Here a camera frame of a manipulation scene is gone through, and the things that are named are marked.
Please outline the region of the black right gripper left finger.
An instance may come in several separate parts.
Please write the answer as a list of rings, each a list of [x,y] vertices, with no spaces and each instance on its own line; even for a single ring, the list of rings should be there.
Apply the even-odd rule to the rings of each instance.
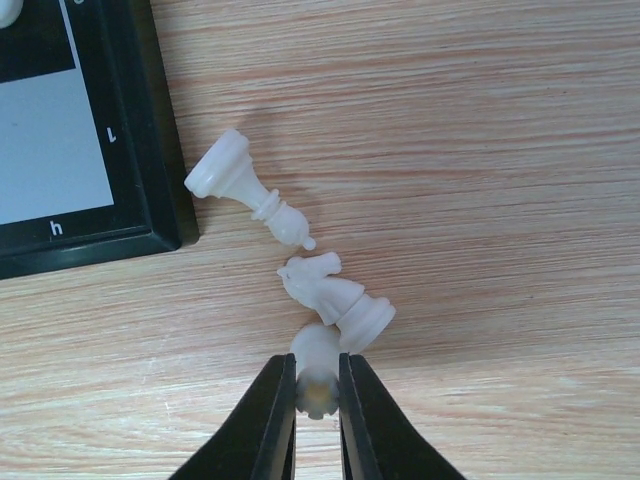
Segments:
[[[173,479],[292,479],[296,362],[269,359],[217,432]]]

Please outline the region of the white chess knight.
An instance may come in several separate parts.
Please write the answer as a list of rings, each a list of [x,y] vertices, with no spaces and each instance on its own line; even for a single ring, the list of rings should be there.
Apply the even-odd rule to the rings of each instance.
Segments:
[[[364,285],[341,278],[335,252],[292,257],[277,270],[289,296],[315,311],[323,324],[340,330],[340,346],[358,354],[371,345],[396,315],[386,297],[372,297]]]

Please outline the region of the white chess bishop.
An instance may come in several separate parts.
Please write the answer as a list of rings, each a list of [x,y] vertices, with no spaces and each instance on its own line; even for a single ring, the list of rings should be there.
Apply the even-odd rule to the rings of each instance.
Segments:
[[[262,222],[283,245],[307,251],[316,247],[304,214],[282,200],[277,189],[263,186],[254,171],[249,140],[235,129],[225,131],[210,147],[184,185],[198,198],[228,198],[244,204],[252,211],[251,219]]]

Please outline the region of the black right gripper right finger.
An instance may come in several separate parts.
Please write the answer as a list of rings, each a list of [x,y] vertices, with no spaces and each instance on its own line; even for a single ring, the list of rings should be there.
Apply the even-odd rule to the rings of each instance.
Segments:
[[[363,356],[340,355],[339,389],[345,479],[465,479],[413,427]]]

